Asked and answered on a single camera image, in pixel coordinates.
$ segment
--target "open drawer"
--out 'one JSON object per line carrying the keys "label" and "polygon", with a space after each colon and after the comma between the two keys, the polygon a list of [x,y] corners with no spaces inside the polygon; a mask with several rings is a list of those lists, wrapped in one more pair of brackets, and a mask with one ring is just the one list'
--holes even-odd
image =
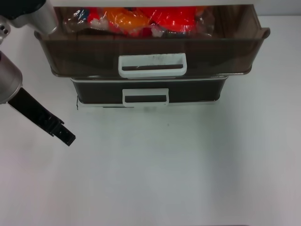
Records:
{"label": "open drawer", "polygon": [[[212,8],[211,37],[131,38],[91,30],[70,34],[61,25],[49,36],[35,36],[53,74],[60,77],[195,79],[250,72],[269,28],[261,28],[253,5]],[[66,9],[55,8],[61,22]]]}

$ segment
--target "red object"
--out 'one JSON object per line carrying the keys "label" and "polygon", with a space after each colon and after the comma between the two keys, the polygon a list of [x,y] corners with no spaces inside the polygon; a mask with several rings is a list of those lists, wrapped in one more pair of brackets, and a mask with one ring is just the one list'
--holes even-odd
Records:
{"label": "red object", "polygon": [[88,9],[90,10],[90,14],[87,18],[88,23],[90,23],[94,19],[100,20],[100,17],[99,17],[98,12],[97,12],[97,8],[88,7]]}
{"label": "red object", "polygon": [[143,7],[139,8],[148,18],[174,32],[196,29],[196,7]]}

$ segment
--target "orange object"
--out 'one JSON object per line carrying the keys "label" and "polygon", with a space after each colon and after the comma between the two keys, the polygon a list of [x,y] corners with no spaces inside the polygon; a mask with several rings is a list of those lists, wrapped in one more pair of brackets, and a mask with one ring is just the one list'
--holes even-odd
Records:
{"label": "orange object", "polygon": [[103,14],[117,28],[130,32],[142,29],[149,24],[149,19],[140,10],[129,11],[125,8],[103,8]]}

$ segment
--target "brown translucent drawer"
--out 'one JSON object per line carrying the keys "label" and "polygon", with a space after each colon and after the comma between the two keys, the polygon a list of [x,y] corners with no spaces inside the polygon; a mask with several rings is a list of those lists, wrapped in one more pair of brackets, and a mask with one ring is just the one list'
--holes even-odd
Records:
{"label": "brown translucent drawer", "polygon": [[[58,18],[64,10],[55,8]],[[92,30],[67,34],[62,27],[35,36],[60,77],[121,79],[119,56],[173,53],[185,53],[187,71],[181,77],[186,79],[250,72],[269,28],[261,28],[253,5],[213,6],[213,14],[210,38],[130,38]]]}

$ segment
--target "plastic drawer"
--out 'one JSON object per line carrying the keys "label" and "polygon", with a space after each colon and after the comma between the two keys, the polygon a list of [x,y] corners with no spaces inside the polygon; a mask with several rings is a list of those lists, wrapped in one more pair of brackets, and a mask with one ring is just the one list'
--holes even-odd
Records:
{"label": "plastic drawer", "polygon": [[[65,8],[55,8],[62,20]],[[253,5],[213,6],[211,38],[129,38],[91,30],[66,34],[62,27],[49,36],[35,33],[53,74],[77,79],[122,79],[119,56],[179,54],[186,56],[181,78],[246,74],[269,28],[261,28]]]}
{"label": "plastic drawer", "polygon": [[157,106],[215,101],[219,99],[224,79],[102,81],[72,79],[79,101],[101,106]]}

